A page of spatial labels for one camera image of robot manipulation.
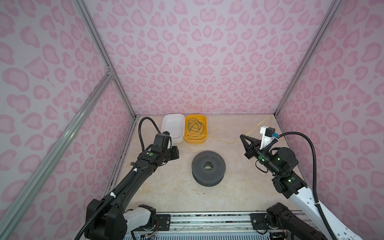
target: black cable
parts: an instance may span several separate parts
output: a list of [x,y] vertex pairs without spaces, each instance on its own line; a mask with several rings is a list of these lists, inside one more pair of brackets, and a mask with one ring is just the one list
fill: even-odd
[[[314,199],[314,202],[315,202],[315,206],[317,207],[317,209],[319,210],[319,214],[321,216],[321,219],[323,220],[324,222],[324,225],[325,227],[327,228],[328,232],[329,232],[329,235],[331,236],[331,238],[333,240],[337,240],[335,234],[333,233],[328,221],[327,221],[327,218],[325,217],[324,213],[323,213],[323,210],[321,209],[321,205],[319,203],[319,198],[317,196],[317,163],[316,163],[316,151],[314,149],[314,145],[311,141],[311,139],[309,137],[307,137],[305,134],[301,133],[301,132],[285,132],[285,133],[282,133],[280,135],[277,136],[277,139],[281,138],[281,137],[284,137],[286,135],[299,135],[303,138],[305,138],[305,140],[307,140],[307,142],[309,143],[310,147],[311,147],[311,151],[312,151],[312,158],[313,158],[313,183],[312,183],[312,192],[313,192],[313,199]],[[276,138],[272,140],[272,142],[270,144],[268,144],[265,148],[263,148],[262,152],[263,153],[266,153],[271,147],[273,144],[275,144],[278,140]]]
[[153,144],[150,144],[145,150],[148,151],[152,146]]
[[266,234],[266,233],[268,232],[268,229],[266,229],[265,232],[263,232],[263,233],[262,233],[262,232],[259,232],[258,230],[256,230],[256,232],[258,232],[258,233],[261,234],[261,235],[264,235],[264,234]]
[[149,120],[153,123],[153,125],[155,126],[157,132],[160,133],[159,128],[157,127],[156,123],[153,121],[152,118],[150,118],[150,117],[144,117],[144,118],[142,118],[142,119],[140,120],[140,122],[139,122],[139,139],[140,139],[141,151],[142,151],[142,152],[144,152],[145,147],[144,147],[143,138],[142,138],[142,136],[141,136],[141,124],[143,123],[143,121],[144,121],[145,119],[149,119]]
[[136,240],[136,237],[135,237],[135,234],[133,233],[133,231],[131,231],[131,235],[132,235],[133,240]]
[[201,133],[199,135],[194,135],[194,136],[187,135],[188,137],[197,137],[197,136],[200,136],[201,134],[203,134],[203,132],[204,132],[204,124],[202,122],[200,122],[196,118],[191,118],[191,119],[188,120],[187,129],[190,132],[192,132],[192,131],[193,132],[199,132],[201,130]]
[[[113,190],[113,193],[115,196],[118,196],[133,180],[134,176],[136,175],[136,171],[131,172],[131,176],[128,178],[128,180],[119,187],[116,191]],[[104,202],[101,204],[101,206],[96,209],[96,211],[88,218],[88,220],[85,222],[83,227],[80,229],[80,231],[77,233],[74,240],[79,240],[81,236],[83,235],[84,231],[88,228],[89,224],[104,211],[104,209],[114,200],[115,198],[113,196],[108,197]]]
[[[262,222],[256,222],[255,223],[255,227],[256,227],[256,225],[257,224],[260,224],[260,223],[264,223],[265,225],[267,225],[268,226],[268,224],[267,224],[267,222],[266,222],[266,219],[264,219],[265,221],[262,221]],[[259,234],[261,234],[261,235],[264,235],[264,234],[266,234],[267,232],[268,232],[268,227],[266,228],[266,230],[265,230],[265,232],[259,232],[257,229],[256,229],[256,232],[258,232]]]
[[266,171],[264,171],[264,170],[261,170],[261,169],[257,166],[257,163],[258,163],[258,162],[259,162],[259,161],[256,161],[256,162],[255,162],[255,166],[256,166],[256,168],[259,169],[260,171],[264,172],[264,173],[268,173],[268,169],[267,169]]

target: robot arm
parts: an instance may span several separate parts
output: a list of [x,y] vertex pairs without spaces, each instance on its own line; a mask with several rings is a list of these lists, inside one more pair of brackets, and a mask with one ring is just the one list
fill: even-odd
[[[244,155],[248,159],[255,157],[257,162],[267,168],[267,171],[263,171],[256,165],[259,170],[263,172],[270,171],[272,173],[272,176],[274,176],[272,182],[276,191],[282,193],[287,199],[290,199],[296,204],[313,221],[328,240],[331,240],[332,237],[324,223],[324,218],[325,221],[328,221],[336,239],[362,240],[361,237],[352,232],[336,218],[321,202],[315,202],[312,190],[308,188],[304,180],[293,171],[293,168],[298,164],[298,160],[291,149],[286,147],[273,148],[271,151],[276,150],[277,152],[275,154],[269,151],[268,146],[270,147],[277,141],[277,139],[275,140],[275,129],[262,127],[260,133],[263,135],[262,140],[248,137],[244,134],[240,136],[246,150]],[[319,213],[321,210],[324,217],[321,217]]]
[[[156,209],[140,205],[135,210],[124,212],[133,195],[156,169],[170,160],[179,158],[177,146],[168,148],[169,132],[157,134],[154,143],[139,154],[131,163],[132,170],[105,195],[101,201],[93,199],[87,206],[86,224],[82,228],[90,240],[122,240],[126,232],[140,226],[151,230],[155,226]],[[114,199],[105,205],[108,199]]]

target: spool hole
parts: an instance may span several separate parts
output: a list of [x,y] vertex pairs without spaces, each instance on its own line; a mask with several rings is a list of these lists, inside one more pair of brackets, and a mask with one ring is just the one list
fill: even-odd
[[205,168],[206,170],[212,170],[213,167],[214,167],[214,165],[213,165],[213,163],[211,163],[211,162],[206,162],[206,163],[204,163],[204,168]]

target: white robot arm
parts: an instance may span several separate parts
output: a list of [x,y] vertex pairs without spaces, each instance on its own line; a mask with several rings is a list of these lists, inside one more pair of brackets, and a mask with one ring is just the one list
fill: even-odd
[[[312,220],[312,222],[320,229],[328,240],[331,240],[331,235],[325,227],[325,224],[319,214],[319,210],[315,206],[312,190],[309,187],[303,187],[299,189],[298,192],[298,194],[292,194],[289,197],[289,200],[296,204],[296,206],[298,206]],[[319,204],[321,205],[324,216],[338,240],[362,240],[361,237],[352,232],[335,215],[333,215],[333,213],[326,206],[324,206],[321,202],[319,202]]]
[[316,162],[316,155],[314,146],[311,140],[299,132],[287,132],[277,135],[275,129],[267,126],[261,127],[260,133],[262,134],[261,140],[241,135],[240,139],[243,142],[246,150],[245,156],[248,159],[256,157],[257,161],[270,171],[274,178],[272,182],[277,192],[282,193],[286,198],[290,199],[296,204],[320,229],[328,240],[362,240],[357,234],[351,231],[344,225],[326,206],[320,201],[316,203],[312,190],[307,184],[293,171],[293,168],[298,164],[298,160],[292,150],[286,147],[278,147],[275,154],[270,152],[270,148],[278,141],[278,138],[289,134],[300,135],[304,137],[311,146],[313,152],[314,162]]

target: vent grille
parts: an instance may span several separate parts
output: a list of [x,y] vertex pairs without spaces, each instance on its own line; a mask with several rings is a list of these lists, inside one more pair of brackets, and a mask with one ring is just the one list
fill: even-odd
[[[124,240],[133,240],[125,236]],[[269,233],[159,233],[156,240],[270,240]]]

